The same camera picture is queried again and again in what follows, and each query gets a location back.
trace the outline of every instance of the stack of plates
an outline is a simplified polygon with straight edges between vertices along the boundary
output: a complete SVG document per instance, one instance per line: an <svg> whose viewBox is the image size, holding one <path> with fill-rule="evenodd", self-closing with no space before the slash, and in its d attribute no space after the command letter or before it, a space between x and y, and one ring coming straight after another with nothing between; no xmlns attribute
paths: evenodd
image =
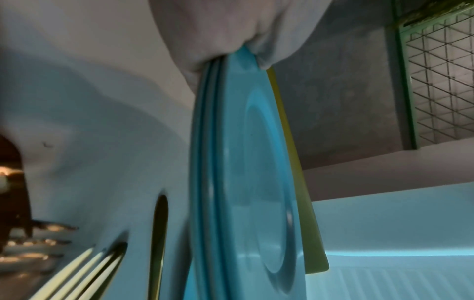
<svg viewBox="0 0 474 300"><path fill-rule="evenodd" d="M196 99L191 236L199 299L305 299L285 137L265 71L245 48L212 61Z"/></svg>

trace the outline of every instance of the yellow object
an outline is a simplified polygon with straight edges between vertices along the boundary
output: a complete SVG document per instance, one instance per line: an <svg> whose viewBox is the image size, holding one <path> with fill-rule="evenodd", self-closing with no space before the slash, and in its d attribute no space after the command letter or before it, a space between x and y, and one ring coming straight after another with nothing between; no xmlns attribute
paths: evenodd
<svg viewBox="0 0 474 300"><path fill-rule="evenodd" d="M298 214L301 225L301 237L303 240L303 252L305 256L305 271L306 274L325 272L329 269L329 263L327 261L326 252L324 251L316 216L313 211L313 206L311 205L308 189L306 188L303 170L301 169L300 160L296 152L293 136L291 135L288 118L286 117L285 107L281 100L277 78L273 68L269 68L267 74L277 102L281 125L283 126L283 132L285 134L286 147L290 157L291 171L293 172L296 202L298 204Z"/></svg>

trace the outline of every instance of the wire grid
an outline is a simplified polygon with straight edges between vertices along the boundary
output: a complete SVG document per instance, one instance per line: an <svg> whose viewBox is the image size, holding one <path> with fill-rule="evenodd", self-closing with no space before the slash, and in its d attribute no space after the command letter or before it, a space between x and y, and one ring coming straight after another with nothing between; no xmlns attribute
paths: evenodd
<svg viewBox="0 0 474 300"><path fill-rule="evenodd" d="M474 137L474 8L405 45L419 146Z"/></svg>

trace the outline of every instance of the ribbed surface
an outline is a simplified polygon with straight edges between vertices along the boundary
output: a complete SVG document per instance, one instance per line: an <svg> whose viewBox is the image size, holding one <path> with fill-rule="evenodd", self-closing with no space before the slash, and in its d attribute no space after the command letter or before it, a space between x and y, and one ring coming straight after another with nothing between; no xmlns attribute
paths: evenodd
<svg viewBox="0 0 474 300"><path fill-rule="evenodd" d="M474 300L474 268L337 267L306 281L308 300Z"/></svg>

